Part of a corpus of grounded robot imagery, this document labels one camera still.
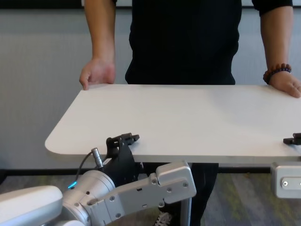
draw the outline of black shirt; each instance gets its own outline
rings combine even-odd
[[[253,0],[259,15],[292,0]],[[133,0],[129,84],[235,84],[241,0]]]

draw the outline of beaded bracelet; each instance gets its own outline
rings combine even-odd
[[[263,75],[263,80],[269,85],[269,81],[272,76],[281,71],[287,71],[290,73],[292,71],[292,67],[289,64],[277,64],[276,67],[272,66],[271,69],[267,70]]]

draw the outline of person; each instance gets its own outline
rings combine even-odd
[[[290,73],[288,52],[293,27],[291,0],[253,0],[261,18],[267,71],[265,81],[293,97],[301,83]],[[92,59],[80,75],[89,85],[115,80],[115,7],[113,0],[86,0]],[[238,50],[241,0],[133,0],[128,84],[235,85],[231,64]],[[158,164],[144,164],[147,173]],[[193,164],[197,195],[190,225],[199,226],[213,190],[218,164]],[[179,225],[180,205],[161,209],[155,225]]]

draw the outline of black cable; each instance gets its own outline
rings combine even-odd
[[[75,176],[75,180],[74,181],[77,181],[77,179],[79,178],[79,173],[80,173],[80,170],[81,168],[83,167],[83,164],[85,163],[85,161],[87,160],[87,158],[92,154],[92,152],[90,152],[89,154],[87,154],[85,156],[85,158],[83,159],[83,161],[81,162],[80,166],[79,166],[79,169],[77,170],[77,173],[76,173],[76,176]]]

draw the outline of black sleeve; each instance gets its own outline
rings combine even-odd
[[[293,0],[252,0],[252,3],[260,16],[278,7],[293,6]]]

